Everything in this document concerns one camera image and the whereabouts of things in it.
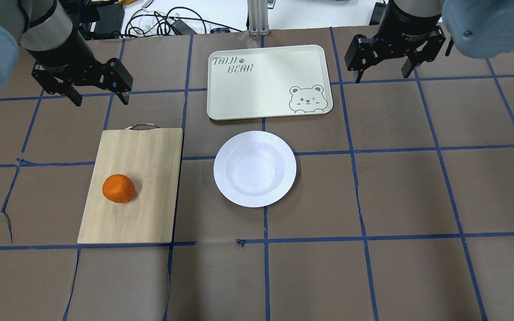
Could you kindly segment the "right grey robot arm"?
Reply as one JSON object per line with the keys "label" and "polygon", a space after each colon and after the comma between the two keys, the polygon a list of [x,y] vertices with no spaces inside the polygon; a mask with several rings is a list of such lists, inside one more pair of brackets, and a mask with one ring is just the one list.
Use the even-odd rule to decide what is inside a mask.
{"label": "right grey robot arm", "polygon": [[514,0],[390,0],[377,33],[353,37],[345,66],[359,83],[366,69],[405,57],[407,78],[434,61],[445,43],[447,56],[452,48],[475,59],[514,52]]}

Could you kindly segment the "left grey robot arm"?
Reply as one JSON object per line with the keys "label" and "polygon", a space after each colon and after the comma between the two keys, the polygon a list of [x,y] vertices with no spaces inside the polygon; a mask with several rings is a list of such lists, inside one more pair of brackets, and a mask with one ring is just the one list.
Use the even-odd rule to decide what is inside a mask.
{"label": "left grey robot arm", "polygon": [[80,106],[77,86],[93,86],[130,100],[134,79],[118,58],[96,59],[78,27],[57,0],[0,0],[0,90],[19,59],[20,48],[34,58],[32,77],[48,94]]}

